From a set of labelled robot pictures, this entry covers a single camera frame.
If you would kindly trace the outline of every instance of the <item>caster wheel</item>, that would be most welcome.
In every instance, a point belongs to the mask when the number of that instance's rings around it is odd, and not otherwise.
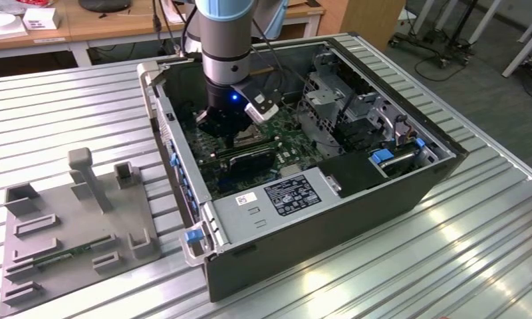
[[[447,68],[448,65],[449,65],[449,61],[441,59],[441,60],[440,60],[440,68]]]
[[[397,38],[392,38],[392,40],[388,41],[388,45],[390,46],[390,48],[396,48],[398,46],[400,41],[397,40]]]

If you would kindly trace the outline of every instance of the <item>robotic arm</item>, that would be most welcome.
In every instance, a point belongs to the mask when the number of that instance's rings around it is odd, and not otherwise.
[[[250,37],[278,37],[288,0],[186,0],[186,47],[200,40],[208,87],[208,109],[198,118],[204,131],[233,137],[250,124],[277,112],[281,95],[265,95],[250,73]]]

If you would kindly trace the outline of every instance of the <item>blue latch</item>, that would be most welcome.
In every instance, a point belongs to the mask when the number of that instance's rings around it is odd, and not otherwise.
[[[393,154],[386,149],[377,150],[374,153],[372,153],[370,158],[372,158],[372,160],[374,161],[376,164],[380,164],[384,161],[388,161],[390,158],[393,158]]]
[[[424,142],[424,140],[423,140],[421,138],[417,138],[417,139],[416,139],[416,145],[417,145],[419,148],[423,148],[423,147],[424,147],[425,142]]]
[[[170,164],[172,166],[176,166],[176,165],[178,164],[177,153],[176,153],[176,152],[173,152],[173,153],[170,154],[170,161],[169,161],[169,164]]]
[[[185,233],[185,239],[188,244],[194,244],[200,242],[205,238],[205,234],[202,233],[202,229],[197,228]]]

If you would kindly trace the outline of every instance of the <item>motherboard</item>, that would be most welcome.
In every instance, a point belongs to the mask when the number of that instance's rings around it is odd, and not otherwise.
[[[182,127],[213,199],[292,175],[322,160],[294,113],[284,105],[264,125],[252,124],[234,136],[232,148],[196,126]]]

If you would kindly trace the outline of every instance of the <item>metal worktable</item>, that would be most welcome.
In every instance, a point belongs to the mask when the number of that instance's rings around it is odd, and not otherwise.
[[[16,318],[532,318],[532,170],[360,38],[336,37],[471,155],[412,211],[214,304],[176,239],[138,61],[0,78],[0,280],[4,188],[69,183],[77,145],[96,174],[141,167],[164,252]]]

